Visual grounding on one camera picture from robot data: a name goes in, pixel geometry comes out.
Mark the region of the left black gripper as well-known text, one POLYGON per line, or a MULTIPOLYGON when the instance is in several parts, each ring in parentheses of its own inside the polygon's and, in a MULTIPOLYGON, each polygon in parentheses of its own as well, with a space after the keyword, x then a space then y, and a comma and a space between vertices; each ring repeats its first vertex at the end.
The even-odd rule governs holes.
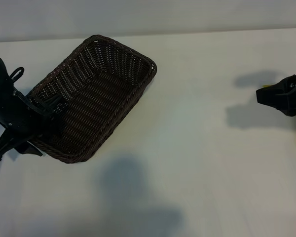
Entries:
POLYGON ((24 96, 14 86, 23 75, 24 68, 17 68, 8 74, 6 66, 0 59, 0 124, 5 128, 0 137, 0 160, 8 151, 15 149, 20 154, 42 156, 29 141, 48 131, 48 139, 62 138, 64 112, 55 113, 62 100, 56 94, 46 100, 35 98, 37 105, 24 96))

